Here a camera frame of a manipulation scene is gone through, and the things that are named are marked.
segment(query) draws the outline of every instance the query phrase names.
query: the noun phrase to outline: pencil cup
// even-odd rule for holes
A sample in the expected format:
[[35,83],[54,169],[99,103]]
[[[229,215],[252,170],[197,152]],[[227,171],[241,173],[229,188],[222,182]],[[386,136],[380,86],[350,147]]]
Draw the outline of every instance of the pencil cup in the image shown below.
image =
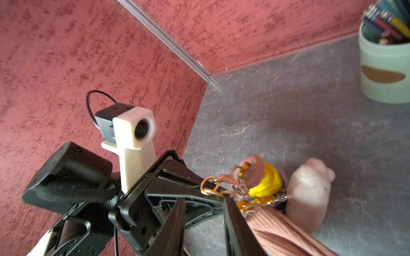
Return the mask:
[[410,102],[410,43],[381,45],[370,42],[359,30],[363,93],[383,103]]

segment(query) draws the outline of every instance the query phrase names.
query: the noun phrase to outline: pink wall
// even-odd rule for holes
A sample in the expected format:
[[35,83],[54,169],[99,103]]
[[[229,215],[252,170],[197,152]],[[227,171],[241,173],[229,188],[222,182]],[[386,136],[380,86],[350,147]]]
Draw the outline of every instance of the pink wall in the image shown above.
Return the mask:
[[[21,256],[56,214],[20,196],[60,145],[74,141],[118,171],[87,115],[87,91],[152,109],[157,155],[182,155],[206,83],[114,0],[1,1],[0,12],[0,255]],[[110,104],[92,101],[94,110]],[[120,244],[122,256],[135,255]]]
[[135,0],[211,74],[358,31],[374,0]]

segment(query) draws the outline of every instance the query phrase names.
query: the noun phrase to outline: yellow toy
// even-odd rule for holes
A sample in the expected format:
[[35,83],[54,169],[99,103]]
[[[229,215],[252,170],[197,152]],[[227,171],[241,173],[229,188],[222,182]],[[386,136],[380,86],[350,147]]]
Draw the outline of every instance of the yellow toy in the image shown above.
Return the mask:
[[278,170],[269,163],[263,163],[265,167],[265,175],[262,181],[249,190],[251,197],[265,197],[274,195],[282,189],[282,179]]

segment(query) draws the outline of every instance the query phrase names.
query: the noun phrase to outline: cable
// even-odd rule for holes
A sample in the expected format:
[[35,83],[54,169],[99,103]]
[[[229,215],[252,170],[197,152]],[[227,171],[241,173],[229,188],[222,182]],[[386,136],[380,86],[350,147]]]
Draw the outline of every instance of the cable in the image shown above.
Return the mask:
[[98,125],[97,125],[96,118],[93,116],[93,113],[91,112],[91,109],[90,109],[90,95],[91,95],[92,93],[100,93],[100,94],[103,94],[103,95],[107,96],[108,98],[110,98],[110,100],[112,100],[113,102],[115,102],[115,104],[117,104],[117,101],[115,101],[115,100],[113,99],[113,97],[111,97],[110,95],[106,94],[106,93],[103,92],[103,91],[92,90],[92,91],[89,91],[89,92],[87,93],[87,97],[86,97],[86,99],[85,99],[85,103],[87,104],[88,114],[90,115],[91,119],[93,120],[94,125],[95,125],[98,129],[100,129],[100,128],[98,127]]
[[117,228],[114,228],[114,248],[115,248],[115,256],[119,256],[119,253],[118,253],[118,231],[117,231]]
[[[118,192],[118,198],[117,198],[116,205],[118,205],[118,203],[120,202],[121,193],[122,193],[121,182],[119,182],[119,184],[120,184],[120,190]],[[118,231],[117,231],[117,228],[115,226],[114,226],[114,250],[115,250],[115,256],[119,256],[120,254],[118,253]]]

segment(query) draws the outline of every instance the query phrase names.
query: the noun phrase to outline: gray marble surface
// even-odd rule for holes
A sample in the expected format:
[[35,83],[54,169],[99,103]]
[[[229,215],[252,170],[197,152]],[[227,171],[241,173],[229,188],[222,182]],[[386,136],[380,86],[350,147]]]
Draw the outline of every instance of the gray marble surface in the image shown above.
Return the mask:
[[[342,256],[410,255],[410,104],[360,90],[357,38],[216,77],[183,159],[200,176],[248,154],[288,176],[310,157],[336,172],[314,236]],[[223,218],[186,233],[193,256],[226,255]]]

